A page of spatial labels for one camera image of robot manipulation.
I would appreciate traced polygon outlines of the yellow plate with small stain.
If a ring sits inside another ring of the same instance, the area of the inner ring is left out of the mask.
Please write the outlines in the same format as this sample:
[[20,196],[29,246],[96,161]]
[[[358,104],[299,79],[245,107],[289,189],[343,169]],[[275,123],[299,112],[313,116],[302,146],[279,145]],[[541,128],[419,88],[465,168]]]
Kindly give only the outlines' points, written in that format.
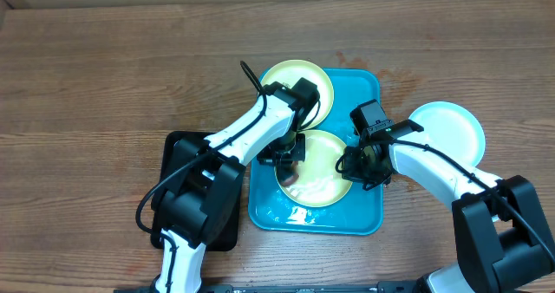
[[305,135],[305,160],[297,165],[298,180],[279,187],[294,202],[308,207],[325,207],[342,199],[352,186],[336,172],[336,162],[346,144],[334,134],[308,130]]

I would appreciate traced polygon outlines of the white plate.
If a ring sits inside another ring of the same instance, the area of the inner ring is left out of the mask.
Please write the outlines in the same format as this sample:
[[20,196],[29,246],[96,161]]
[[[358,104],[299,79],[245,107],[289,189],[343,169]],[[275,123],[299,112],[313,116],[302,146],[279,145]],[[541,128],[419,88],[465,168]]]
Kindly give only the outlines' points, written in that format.
[[486,150],[486,136],[478,119],[464,107],[434,101],[418,107],[409,117],[424,127],[437,146],[454,159],[477,166]]

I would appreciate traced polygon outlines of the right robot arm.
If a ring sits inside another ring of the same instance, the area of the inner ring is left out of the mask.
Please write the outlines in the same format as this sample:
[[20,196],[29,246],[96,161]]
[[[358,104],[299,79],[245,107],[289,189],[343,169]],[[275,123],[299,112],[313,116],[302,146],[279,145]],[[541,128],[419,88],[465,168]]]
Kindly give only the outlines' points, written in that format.
[[406,176],[452,213],[457,260],[406,284],[378,291],[516,292],[554,272],[554,239],[533,184],[477,165],[485,134],[465,108],[447,101],[418,107],[395,123],[375,100],[350,112],[359,141],[336,171],[364,190]]

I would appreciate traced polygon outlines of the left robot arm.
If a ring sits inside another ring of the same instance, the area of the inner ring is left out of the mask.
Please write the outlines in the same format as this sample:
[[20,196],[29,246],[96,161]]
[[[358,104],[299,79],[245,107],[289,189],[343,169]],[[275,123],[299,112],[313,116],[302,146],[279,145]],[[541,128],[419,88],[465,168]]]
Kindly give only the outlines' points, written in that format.
[[303,123],[320,102],[304,78],[292,88],[275,81],[255,85],[256,104],[220,132],[187,133],[165,156],[152,200],[152,243],[163,249],[151,292],[197,292],[206,248],[228,225],[252,160],[277,168],[278,182],[297,177],[305,158]]

